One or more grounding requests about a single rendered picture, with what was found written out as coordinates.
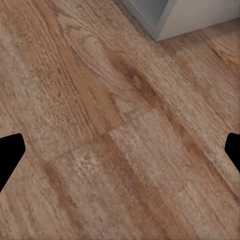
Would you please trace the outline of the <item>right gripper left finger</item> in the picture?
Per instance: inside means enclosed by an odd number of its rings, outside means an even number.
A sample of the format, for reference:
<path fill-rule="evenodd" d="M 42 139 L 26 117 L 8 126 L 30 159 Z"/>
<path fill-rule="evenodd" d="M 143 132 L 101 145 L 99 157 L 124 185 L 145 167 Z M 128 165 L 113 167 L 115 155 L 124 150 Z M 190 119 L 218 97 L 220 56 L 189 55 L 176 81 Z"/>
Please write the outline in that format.
<path fill-rule="evenodd" d="M 26 151 L 21 133 L 0 138 L 0 192 Z"/>

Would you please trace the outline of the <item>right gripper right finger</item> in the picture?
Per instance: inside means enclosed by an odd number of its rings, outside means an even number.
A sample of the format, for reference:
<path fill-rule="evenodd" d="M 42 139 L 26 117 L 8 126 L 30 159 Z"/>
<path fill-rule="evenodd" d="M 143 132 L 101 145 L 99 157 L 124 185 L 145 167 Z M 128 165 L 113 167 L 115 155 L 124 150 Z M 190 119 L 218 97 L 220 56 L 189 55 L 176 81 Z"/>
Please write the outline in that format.
<path fill-rule="evenodd" d="M 226 139 L 225 152 L 240 172 L 240 135 L 229 133 Z"/>

